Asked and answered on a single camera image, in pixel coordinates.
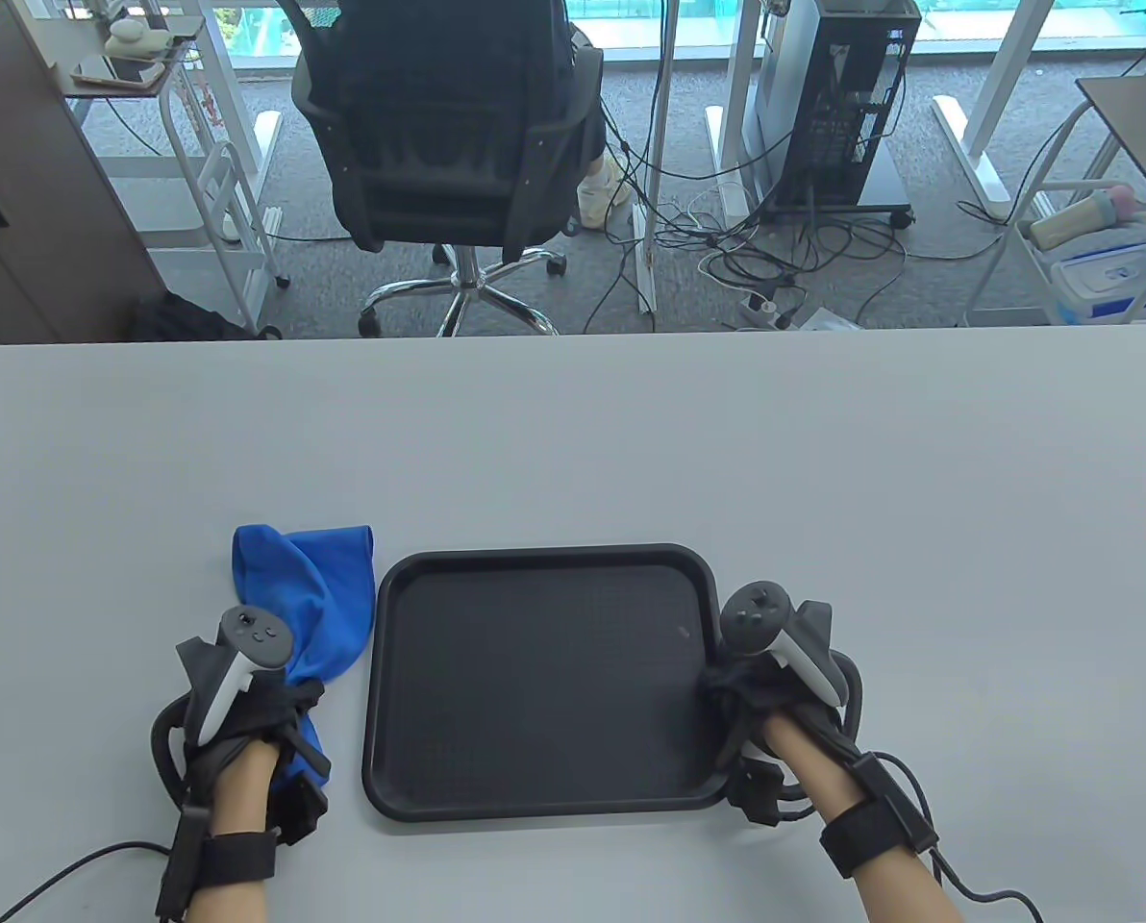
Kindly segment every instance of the blue cloth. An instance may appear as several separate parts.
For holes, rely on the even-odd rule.
[[[282,535],[269,526],[240,526],[230,540],[230,571],[240,602],[274,612],[296,634],[288,682],[330,682],[362,655],[376,605],[370,527]],[[320,750],[313,720],[305,718],[301,730]],[[286,775],[299,772],[325,783],[296,758]]]

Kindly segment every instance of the black mesh chair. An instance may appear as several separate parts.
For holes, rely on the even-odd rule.
[[[380,335],[377,308],[388,299],[449,294],[438,336],[455,336],[474,300],[555,335],[494,283],[536,263],[564,275],[564,256],[536,245],[567,227],[599,154],[588,123],[603,53],[574,52],[555,28],[564,6],[543,0],[342,0],[337,17],[278,1],[301,45],[291,97],[317,138],[338,220],[361,250],[431,243],[433,263],[450,266],[448,277],[372,291],[359,333]],[[414,30],[425,53],[406,56],[398,36]],[[572,70],[564,100],[562,67]],[[502,259],[480,267],[476,248],[500,248]]]

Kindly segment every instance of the wheel caster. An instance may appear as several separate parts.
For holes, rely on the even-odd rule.
[[[375,307],[369,307],[359,315],[359,335],[366,339],[379,339],[380,319],[376,316]]]

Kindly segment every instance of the gray cabinet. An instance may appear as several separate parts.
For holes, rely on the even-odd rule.
[[[0,0],[0,343],[105,343],[164,294],[150,256]]]

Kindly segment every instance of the white sneaker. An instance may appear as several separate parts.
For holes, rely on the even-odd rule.
[[[582,210],[583,228],[603,228],[612,208],[620,208],[629,202],[631,188],[623,179],[625,170],[617,155],[612,149],[604,148],[603,169],[597,175],[587,175],[578,183],[576,203]]]

